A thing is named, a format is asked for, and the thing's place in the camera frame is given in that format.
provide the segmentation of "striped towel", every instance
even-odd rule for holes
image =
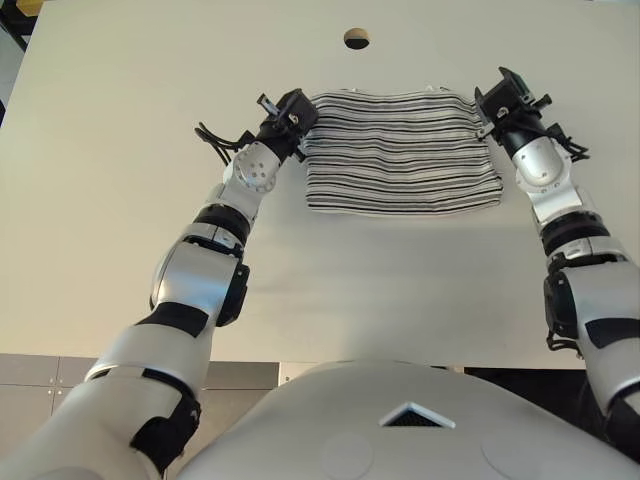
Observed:
[[[475,104],[449,91],[317,95],[304,141],[307,204],[364,215],[445,215],[497,205],[502,180],[475,136]]]

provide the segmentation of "gray cabinet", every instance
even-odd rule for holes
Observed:
[[[0,385],[0,458],[49,418],[52,402],[51,387]]]
[[[47,387],[56,381],[58,357],[0,353],[0,384]]]
[[[96,363],[95,358],[60,357],[58,368],[58,386],[75,387],[84,382],[84,376]]]

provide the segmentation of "black cable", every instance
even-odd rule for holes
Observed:
[[[231,163],[229,150],[236,153],[238,150],[254,140],[254,137],[250,132],[245,132],[242,137],[240,137],[240,140],[237,142],[230,142],[229,140],[225,140],[224,138],[220,138],[215,135],[202,122],[198,123],[198,127],[194,128],[194,131],[203,142],[206,142],[213,147],[225,165],[229,165]]]

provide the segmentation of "white arm segment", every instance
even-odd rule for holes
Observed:
[[[307,103],[294,90],[278,107],[300,116],[295,108]],[[308,130],[274,113],[161,262],[149,317],[125,330],[51,419],[0,462],[0,479],[158,479],[182,452],[199,423],[213,331],[242,307],[242,256],[260,202]]]

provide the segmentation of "black joint band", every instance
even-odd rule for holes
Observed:
[[[165,325],[197,337],[207,325],[207,314],[197,308],[175,302],[164,302],[136,325]]]
[[[608,237],[609,231],[593,212],[571,212],[556,218],[540,232],[544,253],[549,256],[562,245],[588,237]]]
[[[145,368],[142,372],[144,378],[156,380],[158,382],[169,385],[170,387],[178,390],[182,395],[190,398],[196,398],[193,391],[182,380],[178,380],[176,377],[169,375],[168,373],[153,370],[151,368]]]
[[[206,223],[224,228],[234,235],[242,245],[247,243],[251,225],[247,219],[235,208],[227,205],[209,205],[198,213],[193,223]]]

